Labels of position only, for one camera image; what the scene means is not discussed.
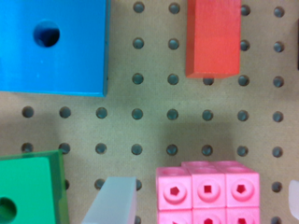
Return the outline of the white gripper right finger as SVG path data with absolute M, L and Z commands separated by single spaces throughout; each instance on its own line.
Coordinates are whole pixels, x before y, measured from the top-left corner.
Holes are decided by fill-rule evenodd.
M 289 208 L 291 214 L 299 220 L 299 181 L 292 180 L 289 185 Z

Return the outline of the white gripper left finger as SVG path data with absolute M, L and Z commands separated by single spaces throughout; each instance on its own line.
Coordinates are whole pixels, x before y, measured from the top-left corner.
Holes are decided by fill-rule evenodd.
M 81 224 L 135 224 L 136 178 L 110 176 Z

